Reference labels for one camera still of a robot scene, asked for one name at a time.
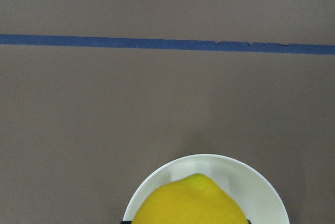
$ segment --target yellow lemon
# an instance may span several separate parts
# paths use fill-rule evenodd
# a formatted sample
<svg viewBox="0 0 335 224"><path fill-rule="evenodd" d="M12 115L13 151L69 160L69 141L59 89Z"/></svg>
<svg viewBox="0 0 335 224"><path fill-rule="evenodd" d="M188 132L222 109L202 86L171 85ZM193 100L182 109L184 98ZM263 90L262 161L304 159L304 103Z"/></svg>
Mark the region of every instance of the yellow lemon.
<svg viewBox="0 0 335 224"><path fill-rule="evenodd" d="M158 187L132 224L247 224L239 205L212 179L193 174Z"/></svg>

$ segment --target painter's tape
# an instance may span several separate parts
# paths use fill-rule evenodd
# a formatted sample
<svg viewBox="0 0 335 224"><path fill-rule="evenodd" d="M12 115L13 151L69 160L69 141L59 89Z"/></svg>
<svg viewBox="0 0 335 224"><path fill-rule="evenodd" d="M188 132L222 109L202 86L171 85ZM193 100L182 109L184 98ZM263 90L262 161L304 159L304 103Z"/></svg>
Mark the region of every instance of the painter's tape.
<svg viewBox="0 0 335 224"><path fill-rule="evenodd" d="M334 55L335 45L0 34L0 44Z"/></svg>

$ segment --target white plate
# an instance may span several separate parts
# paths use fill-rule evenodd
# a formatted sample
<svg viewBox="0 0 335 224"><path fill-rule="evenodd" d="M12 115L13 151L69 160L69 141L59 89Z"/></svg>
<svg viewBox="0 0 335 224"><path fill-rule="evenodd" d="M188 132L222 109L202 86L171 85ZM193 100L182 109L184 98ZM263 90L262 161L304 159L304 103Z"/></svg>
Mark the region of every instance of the white plate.
<svg viewBox="0 0 335 224"><path fill-rule="evenodd" d="M194 173L214 180L240 205L252 224L289 224L282 200L260 173L238 160L215 154L190 155L158 168L132 196L124 220L133 220L144 200L157 187Z"/></svg>

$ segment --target table surface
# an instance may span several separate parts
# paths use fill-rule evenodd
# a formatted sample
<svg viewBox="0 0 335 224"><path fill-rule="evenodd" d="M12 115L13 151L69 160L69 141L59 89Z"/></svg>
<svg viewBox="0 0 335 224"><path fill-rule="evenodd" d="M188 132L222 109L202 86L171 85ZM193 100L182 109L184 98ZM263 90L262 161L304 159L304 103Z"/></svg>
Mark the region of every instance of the table surface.
<svg viewBox="0 0 335 224"><path fill-rule="evenodd" d="M335 44L333 0L0 0L0 34ZM0 45L0 223L119 223L176 158L335 219L333 55Z"/></svg>

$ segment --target blue tape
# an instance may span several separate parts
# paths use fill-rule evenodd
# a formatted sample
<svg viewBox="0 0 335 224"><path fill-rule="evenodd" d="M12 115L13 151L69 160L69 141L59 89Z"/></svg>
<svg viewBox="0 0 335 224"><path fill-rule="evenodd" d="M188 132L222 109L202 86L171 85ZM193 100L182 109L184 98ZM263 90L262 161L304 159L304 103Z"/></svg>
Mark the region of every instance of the blue tape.
<svg viewBox="0 0 335 224"><path fill-rule="evenodd" d="M335 45L0 34L0 44L334 55Z"/></svg>

